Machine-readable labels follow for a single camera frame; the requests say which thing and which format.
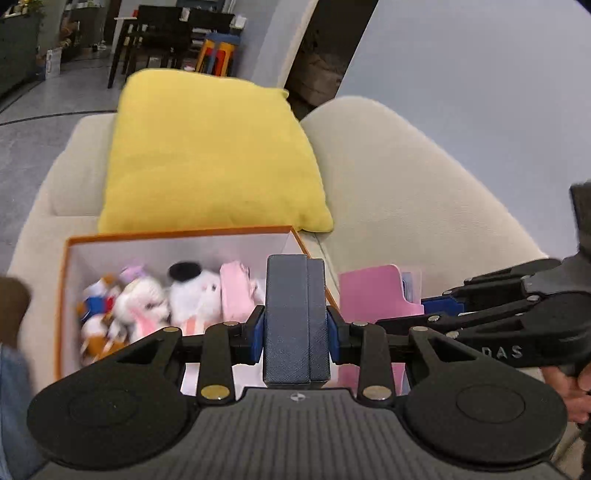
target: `beige sofa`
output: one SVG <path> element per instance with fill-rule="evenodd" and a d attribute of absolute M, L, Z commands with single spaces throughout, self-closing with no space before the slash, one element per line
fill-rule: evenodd
<path fill-rule="evenodd" d="M 41 186 L 9 274 L 33 290 L 20 347 L 35 389 L 55 381 L 54 316 L 63 245 L 96 232 L 116 115 L 83 118 Z M 423 296 L 466 277 L 543 256 L 507 210 L 436 144 L 393 111 L 343 97 L 301 122 L 316 153 L 335 219 L 328 234 L 303 232 L 337 276 L 395 263 L 423 269 Z"/>

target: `dark green cabinet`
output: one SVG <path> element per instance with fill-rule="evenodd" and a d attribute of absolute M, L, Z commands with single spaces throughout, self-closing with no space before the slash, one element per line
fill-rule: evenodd
<path fill-rule="evenodd" d="M 35 73 L 39 15 L 0 18 L 0 96 Z"/>

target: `yellow pillow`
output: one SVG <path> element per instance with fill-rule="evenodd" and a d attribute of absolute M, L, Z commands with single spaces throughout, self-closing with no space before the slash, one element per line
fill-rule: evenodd
<path fill-rule="evenodd" d="M 286 97 L 179 70 L 131 76 L 119 100 L 99 232 L 331 231 L 314 152 Z"/>

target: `human hand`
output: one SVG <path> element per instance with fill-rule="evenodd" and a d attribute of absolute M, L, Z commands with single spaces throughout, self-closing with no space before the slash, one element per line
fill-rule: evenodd
<path fill-rule="evenodd" d="M 591 364 L 587 365 L 577 378 L 567 377 L 558 367 L 542 367 L 545 382 L 562 397 L 569 421 L 585 423 L 591 413 Z"/>

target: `doorway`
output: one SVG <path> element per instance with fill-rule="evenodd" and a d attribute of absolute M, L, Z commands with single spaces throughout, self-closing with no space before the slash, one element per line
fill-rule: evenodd
<path fill-rule="evenodd" d="M 287 77 L 294 115 L 336 96 L 378 0 L 319 0 Z"/>
<path fill-rule="evenodd" d="M 121 0 L 111 0 L 107 7 L 107 16 L 105 18 L 105 27 L 103 28 L 103 39 L 110 45 L 113 42 L 115 36 L 115 27 L 117 26 L 117 20 L 115 17 L 119 16 L 119 10 L 121 8 Z"/>

